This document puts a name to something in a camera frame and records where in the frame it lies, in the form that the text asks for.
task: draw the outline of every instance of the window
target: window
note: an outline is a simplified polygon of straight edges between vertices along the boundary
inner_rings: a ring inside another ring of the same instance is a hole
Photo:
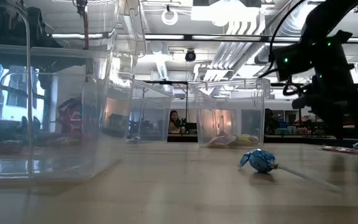
[[[11,75],[9,80],[9,87],[21,91],[9,91],[7,94],[6,104],[9,106],[27,107],[27,79],[25,74]]]

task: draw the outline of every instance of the clear plastic bin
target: clear plastic bin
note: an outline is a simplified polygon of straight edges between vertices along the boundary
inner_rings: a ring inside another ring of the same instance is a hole
[[[19,10],[20,29],[6,32],[15,39],[0,41],[0,179],[86,180],[112,165],[125,149],[132,71],[142,41],[113,31],[120,8],[130,5],[136,11],[139,2],[90,4],[88,43],[77,8],[53,13],[66,3],[40,6],[44,18],[67,19],[52,26],[48,41],[26,39],[33,30],[20,21],[31,19],[35,11],[29,14],[25,8]],[[0,10],[16,16],[10,5]],[[132,45],[122,50],[117,45],[125,41]]]
[[[166,142],[173,98],[156,86],[135,80],[127,142]]]
[[[190,86],[196,99],[200,146],[261,146],[264,136],[264,99],[268,79],[212,82]]]

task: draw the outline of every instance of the desk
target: desk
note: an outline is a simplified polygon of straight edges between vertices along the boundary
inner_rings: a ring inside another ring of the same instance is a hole
[[[306,144],[265,148],[343,193],[283,170],[239,170],[245,149],[141,144],[83,184],[0,186],[0,224],[358,223],[358,155]]]

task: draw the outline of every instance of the person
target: person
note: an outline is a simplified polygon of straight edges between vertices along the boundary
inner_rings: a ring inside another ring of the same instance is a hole
[[[180,121],[178,112],[175,110],[172,110],[169,114],[169,133],[180,133]]]
[[[278,121],[273,117],[273,111],[271,109],[265,109],[265,134],[274,134],[275,130],[280,127]]]

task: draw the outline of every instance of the lollipop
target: lollipop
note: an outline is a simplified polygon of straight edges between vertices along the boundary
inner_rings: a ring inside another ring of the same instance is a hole
[[[244,154],[240,160],[239,167],[240,168],[243,167],[248,161],[249,161],[250,165],[258,172],[267,173],[267,172],[272,171],[273,169],[282,169],[282,170],[285,170],[292,174],[295,174],[299,177],[305,178],[306,180],[310,180],[310,181],[312,181],[316,184],[319,184],[323,187],[326,187],[327,189],[330,189],[333,191],[340,191],[339,187],[337,187],[333,184],[327,183],[322,180],[315,179],[313,177],[309,177],[309,176],[304,175],[298,171],[289,169],[283,164],[279,164],[276,161],[276,158],[274,157],[274,155],[271,152],[266,151],[266,150],[255,149],[255,150],[248,152],[247,154]]]

